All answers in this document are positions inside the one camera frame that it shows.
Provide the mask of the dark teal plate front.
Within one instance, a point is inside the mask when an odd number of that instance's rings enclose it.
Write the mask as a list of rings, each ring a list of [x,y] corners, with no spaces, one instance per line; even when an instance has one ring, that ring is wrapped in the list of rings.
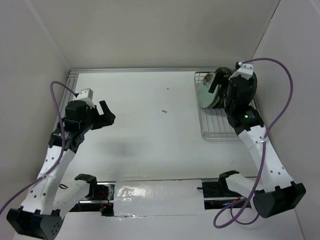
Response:
[[[251,99],[253,99],[255,97],[256,91],[257,91],[257,87],[258,87],[258,79],[257,79],[257,75],[255,72],[253,72],[252,74],[252,83],[251,83],[251,88],[252,88],[252,95],[251,95]]]

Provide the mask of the mint floral plate front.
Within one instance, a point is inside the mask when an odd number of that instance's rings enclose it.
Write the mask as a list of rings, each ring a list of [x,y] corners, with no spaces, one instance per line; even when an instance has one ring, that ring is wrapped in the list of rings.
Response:
[[[212,104],[210,105],[210,108],[212,109],[219,109],[221,107],[221,104],[223,104],[224,100],[223,97],[220,96],[216,96],[212,102]]]

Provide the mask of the mint floral plate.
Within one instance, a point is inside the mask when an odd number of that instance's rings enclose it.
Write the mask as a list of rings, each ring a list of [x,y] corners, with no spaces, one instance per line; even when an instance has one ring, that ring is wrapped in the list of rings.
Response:
[[[210,108],[212,109],[219,109],[221,107],[221,104],[223,104],[224,100],[223,97],[220,96],[216,96],[212,102],[212,104],[210,105]]]
[[[201,108],[210,109],[213,108],[219,101],[218,91],[219,85],[216,85],[213,93],[209,92],[211,85],[215,79],[216,73],[207,73],[197,87],[198,103]]]

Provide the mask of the mint floral plate back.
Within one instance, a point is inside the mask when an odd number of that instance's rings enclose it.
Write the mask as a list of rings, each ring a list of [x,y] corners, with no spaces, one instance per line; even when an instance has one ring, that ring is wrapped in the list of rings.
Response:
[[[197,87],[198,103],[201,108],[210,109],[213,108],[219,101],[218,91],[219,85],[216,85],[213,93],[209,92],[211,85],[215,79],[216,73],[207,73]]]

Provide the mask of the black rim beige plate back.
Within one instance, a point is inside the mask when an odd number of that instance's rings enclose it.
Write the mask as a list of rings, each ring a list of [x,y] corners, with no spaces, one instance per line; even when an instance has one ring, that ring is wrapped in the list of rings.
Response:
[[[220,74],[222,76],[226,76],[226,77],[230,77],[234,72],[232,69],[228,68],[228,67],[219,67],[216,71],[216,74]]]

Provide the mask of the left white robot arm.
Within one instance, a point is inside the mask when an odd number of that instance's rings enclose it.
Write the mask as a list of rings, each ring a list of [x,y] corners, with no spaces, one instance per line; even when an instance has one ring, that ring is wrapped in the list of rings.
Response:
[[[74,159],[85,134],[111,126],[116,116],[104,100],[99,102],[102,114],[96,106],[90,107],[84,100],[72,100],[65,107],[65,115],[51,133],[44,164],[29,193],[19,208],[11,208],[6,216],[14,230],[24,236],[40,240],[53,240],[59,234],[67,213],[86,198],[97,197],[97,178],[90,174],[78,174],[60,194],[62,178]]]

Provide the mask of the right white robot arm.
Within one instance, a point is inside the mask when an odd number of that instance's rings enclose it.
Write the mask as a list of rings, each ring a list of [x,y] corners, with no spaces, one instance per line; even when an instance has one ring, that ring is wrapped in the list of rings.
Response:
[[[242,196],[242,208],[251,205],[265,219],[294,209],[306,194],[306,188],[295,183],[286,171],[269,141],[260,113],[251,106],[258,86],[256,74],[221,67],[204,77],[203,86],[214,96],[211,108],[224,109],[229,125],[247,147],[258,170],[254,181],[236,170],[221,173],[220,194]]]

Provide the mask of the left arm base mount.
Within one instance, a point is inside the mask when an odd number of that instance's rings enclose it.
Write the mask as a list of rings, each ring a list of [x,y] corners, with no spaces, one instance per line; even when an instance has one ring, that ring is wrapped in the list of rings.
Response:
[[[115,186],[115,182],[98,182],[94,195],[81,198],[69,212],[94,212],[104,217],[113,217]]]

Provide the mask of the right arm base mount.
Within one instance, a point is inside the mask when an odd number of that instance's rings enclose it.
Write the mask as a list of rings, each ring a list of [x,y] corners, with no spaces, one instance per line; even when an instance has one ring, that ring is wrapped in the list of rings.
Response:
[[[220,210],[243,198],[235,192],[224,192],[217,181],[203,181],[196,189],[203,194],[205,210]]]

